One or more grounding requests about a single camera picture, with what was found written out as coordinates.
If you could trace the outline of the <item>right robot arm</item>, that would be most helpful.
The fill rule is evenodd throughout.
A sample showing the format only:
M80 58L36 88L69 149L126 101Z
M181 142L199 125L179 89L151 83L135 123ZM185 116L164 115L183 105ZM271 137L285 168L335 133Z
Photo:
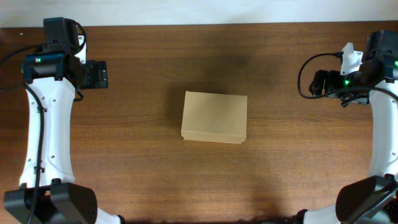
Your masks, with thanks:
M340 70L319 70L309 86L315 100L329 97L343 107L369 105L373 149L367 178L344 186L333 205L302 210L291 223L397 223L397 32L370 33L364 51L347 43L333 56Z

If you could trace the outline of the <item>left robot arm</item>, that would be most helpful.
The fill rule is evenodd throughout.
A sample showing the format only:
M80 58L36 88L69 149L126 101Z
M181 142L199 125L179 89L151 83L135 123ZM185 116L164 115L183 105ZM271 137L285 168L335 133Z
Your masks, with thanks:
M21 65L29 101L29 133L19 188L4 194L21 223L117 223L99 208L94 191L75 183L70 158L72 106L83 90L108 87L104 61L86 59L87 37L77 21L44 20L45 42L27 48Z

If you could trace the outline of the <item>brown cardboard box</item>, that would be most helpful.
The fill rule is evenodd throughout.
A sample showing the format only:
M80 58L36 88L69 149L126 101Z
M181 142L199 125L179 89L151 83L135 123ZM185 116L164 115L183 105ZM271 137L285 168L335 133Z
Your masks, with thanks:
M242 144L247 116L247 96L186 91L181 136L189 141Z

